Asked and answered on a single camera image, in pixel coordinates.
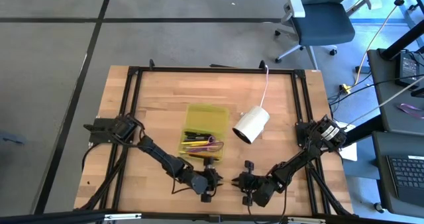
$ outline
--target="yellow cable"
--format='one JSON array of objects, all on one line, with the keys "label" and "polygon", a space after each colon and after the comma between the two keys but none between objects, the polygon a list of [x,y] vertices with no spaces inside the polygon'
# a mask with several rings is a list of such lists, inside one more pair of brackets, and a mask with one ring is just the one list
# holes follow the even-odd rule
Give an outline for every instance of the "yellow cable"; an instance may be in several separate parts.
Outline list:
[{"label": "yellow cable", "polygon": [[359,1],[361,1],[361,0],[358,0],[356,3],[354,3],[354,4],[352,5],[352,7],[350,7],[348,10],[346,10],[346,12],[347,12],[347,11],[349,11],[349,10],[351,10],[353,7],[355,7],[355,6],[359,3]]},{"label": "yellow cable", "polygon": [[355,80],[355,84],[356,85],[358,83],[359,80],[359,74],[360,74],[360,70],[362,68],[362,65],[364,64],[365,61],[365,56],[366,53],[368,51],[368,49],[370,49],[372,42],[374,41],[374,39],[376,39],[377,35],[380,33],[380,31],[384,28],[384,25],[386,25],[387,21],[389,20],[390,15],[392,15],[392,13],[395,11],[396,7],[398,7],[397,5],[395,5],[395,7],[392,9],[392,11],[390,11],[389,15],[387,16],[386,20],[384,21],[383,25],[380,27],[380,29],[377,31],[376,35],[374,35],[374,38],[372,38],[370,44],[368,45],[368,47],[365,50],[364,56],[362,57],[362,61],[360,62],[359,65],[359,69],[358,69],[358,75],[356,76],[356,80]]}]

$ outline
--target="wooden table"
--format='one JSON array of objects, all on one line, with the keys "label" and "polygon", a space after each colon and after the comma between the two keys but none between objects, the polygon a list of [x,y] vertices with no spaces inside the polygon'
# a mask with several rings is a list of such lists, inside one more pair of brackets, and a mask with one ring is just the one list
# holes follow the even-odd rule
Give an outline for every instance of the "wooden table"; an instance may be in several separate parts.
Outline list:
[{"label": "wooden table", "polygon": [[[102,118],[117,116],[127,76],[127,66],[111,66],[99,108]],[[329,114],[329,106],[320,71],[305,71],[313,116],[319,120]],[[185,122],[187,105],[190,103],[212,103],[230,111],[230,123],[225,140],[222,162],[216,163],[218,173],[224,177],[211,203],[201,203],[200,196],[192,190],[171,195],[172,179],[149,155],[139,149],[129,151],[125,177],[119,200],[120,211],[161,213],[211,213],[248,214],[242,205],[243,193],[230,184],[245,171],[245,160],[254,162],[254,174],[265,175],[273,165],[289,160],[299,152],[294,123],[297,122],[293,89],[290,76],[270,74],[268,91],[263,108],[270,114],[264,132],[248,145],[232,132],[241,112],[258,105],[265,86],[264,74],[223,74],[185,72],[143,72],[138,97],[136,118],[144,123],[146,134],[169,154],[178,155],[177,147]],[[299,94],[302,94],[298,81]],[[303,119],[306,120],[305,104],[301,97]],[[129,97],[127,111],[131,104]],[[111,144],[102,144],[93,149],[85,162],[79,184],[75,207],[81,207],[102,183],[109,160]],[[189,160],[196,170],[203,165],[198,160]],[[334,153],[322,156],[325,180],[343,207],[352,212],[348,187],[340,157]],[[186,187],[177,184],[176,190]],[[111,207],[114,184],[109,190],[107,207]],[[311,215],[305,170],[297,172],[287,190],[286,215]],[[315,184],[317,205],[322,212],[321,195]],[[266,207],[254,204],[255,215],[281,215],[284,193],[275,193]]]}]

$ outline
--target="keyboard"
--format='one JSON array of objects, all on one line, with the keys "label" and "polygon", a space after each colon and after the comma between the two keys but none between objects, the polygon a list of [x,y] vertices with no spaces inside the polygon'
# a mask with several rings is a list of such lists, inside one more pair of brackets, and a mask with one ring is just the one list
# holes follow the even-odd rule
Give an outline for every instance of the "keyboard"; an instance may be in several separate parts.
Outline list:
[{"label": "keyboard", "polygon": [[387,156],[397,197],[424,207],[424,156]]}]

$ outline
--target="desk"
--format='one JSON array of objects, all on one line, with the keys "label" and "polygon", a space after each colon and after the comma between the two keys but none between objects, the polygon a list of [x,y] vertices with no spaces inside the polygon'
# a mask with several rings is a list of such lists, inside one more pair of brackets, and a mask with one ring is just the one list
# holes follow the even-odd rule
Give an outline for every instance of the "desk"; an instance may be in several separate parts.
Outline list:
[{"label": "desk", "polygon": [[[98,113],[101,118],[117,116],[128,68],[111,67]],[[306,78],[313,116],[320,119],[329,114],[323,78],[318,71],[306,71]],[[246,170],[244,161],[253,161],[254,174],[265,175],[273,165],[289,160],[299,152],[294,129],[297,116],[293,88],[290,76],[287,75],[270,74],[263,106],[269,112],[270,120],[264,132],[252,145],[242,142],[231,130],[239,120],[241,112],[248,111],[258,104],[265,82],[264,74],[143,72],[135,117],[144,123],[146,134],[170,154],[177,156],[178,142],[189,103],[212,103],[229,109],[230,121],[224,158],[215,165],[224,180],[211,203],[201,203],[200,197],[191,190],[171,195],[172,179],[165,174],[160,164],[147,154],[132,148],[129,150],[125,168],[119,210],[247,215],[247,208],[241,203],[244,194],[229,183],[229,180]],[[300,98],[303,119],[306,120],[305,105],[302,96]],[[102,144],[87,156],[75,207],[85,204],[102,183],[110,149],[110,144]],[[195,169],[203,169],[199,161],[190,162]],[[327,185],[344,208],[352,212],[339,156],[326,153],[322,156],[322,162]],[[113,195],[113,186],[114,184],[109,190],[109,197]],[[184,187],[177,184],[176,190]],[[322,212],[317,185],[315,195],[319,211]],[[311,215],[304,170],[300,170],[293,177],[288,186],[287,197],[286,215]],[[284,193],[275,193],[265,208],[254,205],[251,211],[254,215],[281,215],[283,204]],[[111,198],[108,198],[107,207],[110,206]]]},{"label": "desk", "polygon": [[[381,82],[395,78],[395,60],[383,60],[377,50],[369,50],[368,59],[374,82]],[[394,82],[386,82],[376,85],[375,89],[378,103],[382,103],[398,91],[402,90],[403,87],[396,85]],[[420,108],[424,106],[424,99],[412,97],[410,91],[403,92],[380,108],[381,115],[378,115],[349,131],[348,140],[345,144],[351,144],[356,140],[367,137],[371,135],[372,131],[389,131],[424,136],[423,121],[398,109],[396,105],[399,105],[400,103],[408,103]]]},{"label": "desk", "polygon": [[377,163],[380,171],[380,180],[377,180],[380,199],[383,208],[391,213],[424,217],[424,207],[406,203],[396,197],[392,176],[386,160],[387,155],[414,154],[424,156],[424,137],[401,135],[395,133],[372,133],[374,148],[376,149]]}]

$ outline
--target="yellow plastic container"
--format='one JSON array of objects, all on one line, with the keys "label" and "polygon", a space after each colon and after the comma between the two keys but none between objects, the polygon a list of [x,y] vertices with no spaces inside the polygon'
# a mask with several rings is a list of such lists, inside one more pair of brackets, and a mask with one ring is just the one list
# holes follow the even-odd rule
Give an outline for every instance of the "yellow plastic container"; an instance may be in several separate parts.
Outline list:
[{"label": "yellow plastic container", "polygon": [[[227,128],[229,124],[229,110],[224,107],[218,107],[210,104],[191,104],[187,108],[187,117],[185,118],[185,125],[182,131],[178,151],[187,151],[181,142],[184,141],[186,135],[184,132],[205,133],[211,134],[216,138],[216,141],[224,142],[224,146],[217,152],[202,151],[196,152],[200,156],[213,156],[216,162],[219,162],[225,149],[225,137],[227,135]],[[181,154],[183,158],[194,158],[188,154]]]}]

